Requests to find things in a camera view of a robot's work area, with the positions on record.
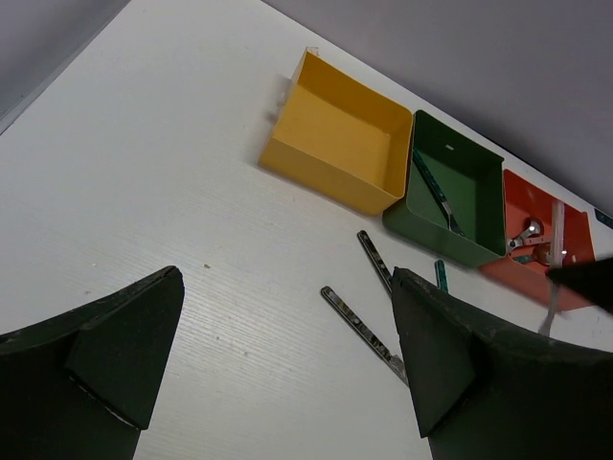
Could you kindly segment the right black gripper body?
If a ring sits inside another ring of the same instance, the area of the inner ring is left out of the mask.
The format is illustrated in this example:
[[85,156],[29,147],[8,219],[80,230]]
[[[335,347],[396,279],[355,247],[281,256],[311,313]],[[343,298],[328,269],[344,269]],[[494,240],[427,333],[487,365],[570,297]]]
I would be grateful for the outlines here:
[[546,272],[554,284],[572,290],[608,314],[612,313],[612,275],[611,257],[550,268]]

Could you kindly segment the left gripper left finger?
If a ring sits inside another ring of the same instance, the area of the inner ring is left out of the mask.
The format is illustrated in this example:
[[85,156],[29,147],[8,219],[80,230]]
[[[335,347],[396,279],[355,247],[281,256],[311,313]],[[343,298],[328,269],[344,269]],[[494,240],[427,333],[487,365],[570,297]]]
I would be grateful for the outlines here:
[[166,266],[1,336],[4,459],[130,459],[147,430],[185,297]]

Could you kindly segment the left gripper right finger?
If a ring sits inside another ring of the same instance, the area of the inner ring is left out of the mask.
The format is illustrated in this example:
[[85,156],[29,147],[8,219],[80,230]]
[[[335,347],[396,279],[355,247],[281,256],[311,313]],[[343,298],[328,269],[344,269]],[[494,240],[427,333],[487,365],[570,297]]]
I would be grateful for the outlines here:
[[392,277],[420,436],[436,459],[608,459],[612,355],[534,333],[406,268]]

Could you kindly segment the pink handled fork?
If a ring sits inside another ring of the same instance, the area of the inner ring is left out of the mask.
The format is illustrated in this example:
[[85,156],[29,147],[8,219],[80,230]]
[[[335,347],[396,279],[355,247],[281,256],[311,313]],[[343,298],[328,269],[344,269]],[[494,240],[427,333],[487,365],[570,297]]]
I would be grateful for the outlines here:
[[[565,206],[564,203],[556,200],[553,204],[552,211],[552,241],[550,250],[550,268],[558,268],[562,266],[564,259],[564,225],[565,225]],[[549,306],[546,317],[541,323],[538,332],[549,337],[551,328],[556,318],[557,303],[560,287],[556,283],[549,283]]]

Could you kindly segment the black handled spoon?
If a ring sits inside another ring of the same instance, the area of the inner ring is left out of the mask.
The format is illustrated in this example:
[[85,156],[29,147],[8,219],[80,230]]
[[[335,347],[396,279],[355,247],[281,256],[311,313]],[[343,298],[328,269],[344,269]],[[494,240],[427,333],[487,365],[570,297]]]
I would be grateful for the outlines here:
[[542,235],[543,225],[537,218],[530,218],[527,226],[515,237],[507,239],[507,253],[527,244],[530,238],[540,237]]

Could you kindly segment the black patterned handle knife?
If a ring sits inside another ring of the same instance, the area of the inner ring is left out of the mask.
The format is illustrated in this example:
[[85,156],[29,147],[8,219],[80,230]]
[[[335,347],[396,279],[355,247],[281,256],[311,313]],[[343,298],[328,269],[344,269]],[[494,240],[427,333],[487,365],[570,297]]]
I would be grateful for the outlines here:
[[329,286],[320,289],[320,294],[346,321],[346,323],[361,337],[371,350],[392,370],[392,372],[408,385],[406,370],[402,359],[393,355],[384,343],[368,328],[359,316],[341,299]]

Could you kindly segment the teal handled fork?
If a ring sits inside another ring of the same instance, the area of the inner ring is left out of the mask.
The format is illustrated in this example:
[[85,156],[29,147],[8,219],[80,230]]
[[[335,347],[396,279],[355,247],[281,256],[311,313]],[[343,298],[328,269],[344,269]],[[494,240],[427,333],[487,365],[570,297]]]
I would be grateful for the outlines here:
[[430,169],[426,165],[418,149],[413,149],[412,159],[421,177],[423,178],[428,190],[430,191],[437,205],[441,209],[444,215],[448,230],[465,238],[465,233],[463,232],[459,223],[455,219],[452,208],[443,190],[441,189],[433,173],[431,173]]

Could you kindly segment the teal handled spoon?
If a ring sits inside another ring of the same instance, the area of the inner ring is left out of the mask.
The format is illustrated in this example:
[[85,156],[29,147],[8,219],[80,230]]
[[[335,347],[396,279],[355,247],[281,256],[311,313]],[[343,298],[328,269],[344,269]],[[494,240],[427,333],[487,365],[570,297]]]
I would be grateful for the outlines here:
[[539,263],[544,266],[549,266],[551,264],[551,257],[548,253],[518,256],[514,257],[513,260],[523,265],[532,262]]

